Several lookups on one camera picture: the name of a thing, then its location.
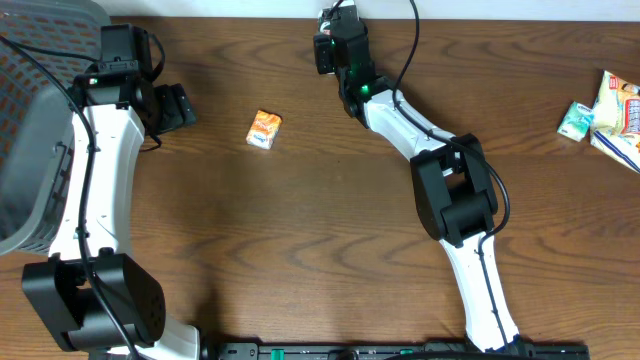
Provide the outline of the orange tissue pack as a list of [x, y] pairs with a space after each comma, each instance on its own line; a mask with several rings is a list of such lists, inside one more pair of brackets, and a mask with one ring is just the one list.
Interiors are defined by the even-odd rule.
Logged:
[[282, 118], [273, 113], [258, 110], [246, 136], [249, 145], [270, 150], [282, 125]]

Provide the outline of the teal tissue pack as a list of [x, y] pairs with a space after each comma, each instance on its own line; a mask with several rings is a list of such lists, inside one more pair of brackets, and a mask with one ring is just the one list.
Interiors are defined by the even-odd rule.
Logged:
[[562, 119], [557, 133], [573, 141], [584, 139], [594, 119], [593, 110], [578, 102], [573, 102]]

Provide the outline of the yellow snack bag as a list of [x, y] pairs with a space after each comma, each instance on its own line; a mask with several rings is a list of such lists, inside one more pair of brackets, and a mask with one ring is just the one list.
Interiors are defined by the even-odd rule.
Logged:
[[592, 110], [590, 144], [638, 173], [639, 86], [604, 71]]

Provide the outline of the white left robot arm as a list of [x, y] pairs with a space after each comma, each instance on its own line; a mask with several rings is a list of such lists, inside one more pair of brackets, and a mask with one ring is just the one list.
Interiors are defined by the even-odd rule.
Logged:
[[160, 283], [133, 258], [133, 177], [146, 138], [196, 121], [181, 85], [161, 85], [160, 42], [130, 25], [101, 30], [100, 58], [64, 94], [74, 149], [69, 189], [44, 262], [22, 289], [57, 345], [94, 359], [199, 359], [201, 334], [171, 317]]

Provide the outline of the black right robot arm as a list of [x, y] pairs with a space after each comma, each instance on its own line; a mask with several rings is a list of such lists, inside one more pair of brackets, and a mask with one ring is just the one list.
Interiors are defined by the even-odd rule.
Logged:
[[494, 222], [508, 194], [472, 134], [431, 123], [405, 99], [400, 82], [376, 71], [368, 28], [352, 1], [320, 10], [313, 37], [316, 68], [333, 74], [346, 113], [390, 142], [409, 162], [416, 211], [444, 249], [463, 302], [466, 337], [483, 353], [515, 353], [510, 316], [495, 261]]

